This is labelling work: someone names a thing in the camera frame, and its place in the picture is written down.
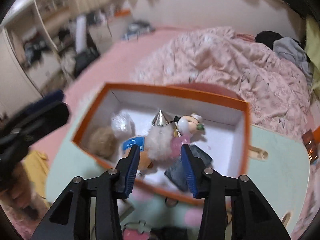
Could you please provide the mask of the silver metal cone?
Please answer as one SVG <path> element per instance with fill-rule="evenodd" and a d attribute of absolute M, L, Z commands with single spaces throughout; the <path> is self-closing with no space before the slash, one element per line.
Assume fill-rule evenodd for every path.
<path fill-rule="evenodd" d="M 155 115 L 155 117 L 152 120 L 153 126 L 167 126 L 171 124 L 171 121 L 165 116 L 164 112 L 160 109 L 158 113 Z"/>

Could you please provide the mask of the white fluffy pom pom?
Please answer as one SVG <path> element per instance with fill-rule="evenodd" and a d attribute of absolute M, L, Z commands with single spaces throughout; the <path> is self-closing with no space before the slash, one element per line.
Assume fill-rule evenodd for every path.
<path fill-rule="evenodd" d="M 174 130 L 171 125 L 152 126 L 146 137 L 146 148 L 151 160 L 165 161 L 171 157 L 171 140 Z"/>

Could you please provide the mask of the black bag on floor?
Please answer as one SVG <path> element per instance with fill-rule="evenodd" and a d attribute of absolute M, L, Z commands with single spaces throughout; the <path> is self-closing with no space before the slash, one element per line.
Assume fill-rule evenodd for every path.
<path fill-rule="evenodd" d="M 94 62 L 100 53 L 97 47 L 89 47 L 75 56 L 75 67 L 73 75 L 77 78 L 92 62 Z"/>

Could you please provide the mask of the pink bed sheet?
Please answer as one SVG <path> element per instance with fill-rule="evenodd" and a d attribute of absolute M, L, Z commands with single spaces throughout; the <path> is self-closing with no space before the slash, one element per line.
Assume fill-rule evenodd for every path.
<path fill-rule="evenodd" d="M 160 27 L 155 32 L 135 40 L 115 43 L 65 90 L 64 102 L 67 103 L 71 113 L 68 124 L 33 144 L 33 149 L 45 153 L 48 161 L 52 163 L 71 124 L 76 119 L 78 110 L 84 109 L 82 102 L 87 96 L 99 91 L 106 82 L 129 82 L 131 72 L 143 57 L 172 38 L 191 30 L 195 28 Z"/>

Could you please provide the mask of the black rough block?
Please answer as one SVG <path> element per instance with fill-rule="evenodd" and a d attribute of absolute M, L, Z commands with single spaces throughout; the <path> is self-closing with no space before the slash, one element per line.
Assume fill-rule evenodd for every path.
<path fill-rule="evenodd" d="M 197 145 L 190 145 L 193 156 L 200 158 L 206 166 L 212 165 L 212 157 L 200 149 Z M 164 175 L 182 192 L 189 190 L 181 159 L 177 159 L 169 168 L 166 169 Z"/>

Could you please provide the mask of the pink patterned duvet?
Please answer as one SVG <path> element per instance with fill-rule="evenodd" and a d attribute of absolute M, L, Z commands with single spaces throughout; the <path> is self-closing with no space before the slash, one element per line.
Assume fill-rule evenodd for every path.
<path fill-rule="evenodd" d="M 249 103 L 253 124 L 299 139 L 308 129 L 310 95 L 297 66 L 230 27 L 182 33 L 145 56 L 131 80 L 149 85 L 205 83 Z"/>

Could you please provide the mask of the white paper roll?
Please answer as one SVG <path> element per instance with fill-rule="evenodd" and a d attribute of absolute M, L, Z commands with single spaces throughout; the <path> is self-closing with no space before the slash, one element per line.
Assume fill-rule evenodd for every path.
<path fill-rule="evenodd" d="M 76 18 L 76 34 L 75 34 L 75 49 L 77 54 L 80 54 L 87 49 L 86 34 L 87 34 L 86 15 L 79 15 Z"/>

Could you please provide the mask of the orange box on shelf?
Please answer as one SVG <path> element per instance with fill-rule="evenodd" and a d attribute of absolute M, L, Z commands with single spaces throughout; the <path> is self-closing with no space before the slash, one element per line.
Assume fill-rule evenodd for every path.
<path fill-rule="evenodd" d="M 115 17 L 126 17 L 126 16 L 130 16 L 130 15 L 131 15 L 130 9 L 117 10 L 114 14 Z"/>

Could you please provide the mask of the clothes heap on bed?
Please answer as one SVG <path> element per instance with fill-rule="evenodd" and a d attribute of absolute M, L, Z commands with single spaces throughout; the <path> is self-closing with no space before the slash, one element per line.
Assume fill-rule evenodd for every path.
<path fill-rule="evenodd" d="M 126 32 L 122 36 L 122 40 L 129 41 L 138 39 L 145 34 L 153 33 L 155 28 L 147 21 L 135 21 L 129 24 Z"/>

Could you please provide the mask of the grey clothing pile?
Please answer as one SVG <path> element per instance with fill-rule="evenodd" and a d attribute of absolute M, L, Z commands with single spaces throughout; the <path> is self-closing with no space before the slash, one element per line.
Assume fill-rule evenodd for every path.
<path fill-rule="evenodd" d="M 299 43 L 290 37 L 283 37 L 274 41 L 273 51 L 279 58 L 286 59 L 294 63 L 304 74 L 307 85 L 312 85 L 314 67 Z"/>

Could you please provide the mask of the lime green garment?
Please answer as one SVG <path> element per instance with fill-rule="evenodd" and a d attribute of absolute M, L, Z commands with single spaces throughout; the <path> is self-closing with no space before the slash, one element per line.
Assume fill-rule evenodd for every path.
<path fill-rule="evenodd" d="M 319 25 L 310 15 L 306 17 L 305 52 L 314 65 L 312 89 L 319 96 L 319 58 L 320 58 Z"/>

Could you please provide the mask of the clear plastic wrap bundle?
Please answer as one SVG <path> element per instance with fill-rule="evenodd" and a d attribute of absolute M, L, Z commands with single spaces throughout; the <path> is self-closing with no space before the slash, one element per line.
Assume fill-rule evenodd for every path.
<path fill-rule="evenodd" d="M 127 112 L 113 113 L 111 128 L 117 139 L 130 138 L 135 134 L 134 122 Z"/>

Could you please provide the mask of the brown bear plush blue cap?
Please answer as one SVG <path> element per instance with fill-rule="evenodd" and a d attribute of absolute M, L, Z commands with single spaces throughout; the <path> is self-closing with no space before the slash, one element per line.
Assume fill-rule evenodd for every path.
<path fill-rule="evenodd" d="M 149 157 L 149 149 L 146 145 L 146 136 L 134 136 L 123 141 L 119 146 L 121 157 L 127 157 L 132 148 L 134 152 L 139 153 L 139 164 L 137 170 L 139 175 L 147 174 L 153 168 L 153 163 Z"/>

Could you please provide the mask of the black clothing on bed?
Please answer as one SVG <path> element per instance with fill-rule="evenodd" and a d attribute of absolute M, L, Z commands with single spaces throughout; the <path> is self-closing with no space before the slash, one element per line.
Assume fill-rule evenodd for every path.
<path fill-rule="evenodd" d="M 255 37 L 255 42 L 262 43 L 273 50 L 274 42 L 281 38 L 283 37 L 274 31 L 262 31 Z"/>

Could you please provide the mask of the cartoon figure keychain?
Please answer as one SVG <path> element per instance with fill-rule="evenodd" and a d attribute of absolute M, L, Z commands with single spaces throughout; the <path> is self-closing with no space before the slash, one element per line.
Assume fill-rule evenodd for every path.
<path fill-rule="evenodd" d="M 191 115 L 175 116 L 173 119 L 175 124 L 174 136 L 181 137 L 187 135 L 190 138 L 199 131 L 204 131 L 202 116 L 192 113 Z"/>

